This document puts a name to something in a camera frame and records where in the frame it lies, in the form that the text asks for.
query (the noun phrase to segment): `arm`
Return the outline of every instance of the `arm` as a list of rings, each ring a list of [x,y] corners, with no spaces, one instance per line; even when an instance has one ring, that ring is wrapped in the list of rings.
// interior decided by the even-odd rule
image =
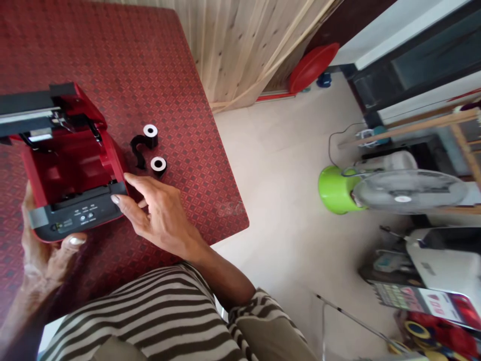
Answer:
[[[125,173],[125,179],[142,193],[144,200],[137,204],[128,196],[114,195],[112,201],[130,220],[135,233],[190,262],[227,311],[247,304],[256,291],[254,286],[202,239],[185,215],[180,191],[151,177]],[[148,206],[149,214],[141,209],[144,206]]]
[[[36,359],[49,300],[68,275],[73,256],[87,240],[84,233],[74,233],[59,248],[40,242],[28,217],[33,208],[32,189],[27,184],[22,204],[24,280],[0,330],[0,359]]]

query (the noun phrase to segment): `striped sleeve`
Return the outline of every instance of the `striped sleeve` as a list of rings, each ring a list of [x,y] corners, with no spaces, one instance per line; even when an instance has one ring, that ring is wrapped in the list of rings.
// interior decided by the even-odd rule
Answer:
[[[113,336],[152,360],[245,359],[188,264],[151,271],[70,314],[41,360],[91,360]]]
[[[294,332],[307,344],[302,332],[292,322],[291,318],[284,312],[281,306],[267,292],[258,288],[252,299],[247,305],[235,307],[229,312],[229,331],[237,342],[239,348],[243,348],[244,337],[240,333],[238,322],[245,318],[252,318],[264,321],[271,321],[277,318],[286,319]]]

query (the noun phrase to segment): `red patterned tablecloth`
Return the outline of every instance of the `red patterned tablecloth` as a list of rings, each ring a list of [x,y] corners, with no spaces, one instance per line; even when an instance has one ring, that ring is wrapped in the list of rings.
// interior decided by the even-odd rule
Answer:
[[[131,171],[132,137],[159,129],[154,155],[169,163],[163,182],[180,188],[190,220],[213,244],[249,226],[177,14],[172,10],[63,0],[0,5],[0,94],[77,82],[107,119]],[[20,145],[0,147],[0,321],[23,274],[20,204],[26,174]],[[136,236],[125,219],[90,232],[50,319],[143,273],[177,261]]]

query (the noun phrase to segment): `red plastic bowl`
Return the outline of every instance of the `red plastic bowl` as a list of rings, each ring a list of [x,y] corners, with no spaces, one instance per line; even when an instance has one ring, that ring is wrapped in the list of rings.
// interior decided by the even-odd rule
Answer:
[[[297,94],[324,73],[339,50],[339,44],[317,47],[303,57],[289,78],[289,91]]]

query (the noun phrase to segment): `printer lid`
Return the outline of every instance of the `printer lid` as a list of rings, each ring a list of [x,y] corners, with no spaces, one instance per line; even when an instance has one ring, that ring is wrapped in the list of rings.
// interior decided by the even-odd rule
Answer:
[[[29,132],[40,141],[42,137],[52,138],[55,129],[76,132],[92,125],[107,128],[102,113],[76,83],[49,88],[0,96],[0,138]]]

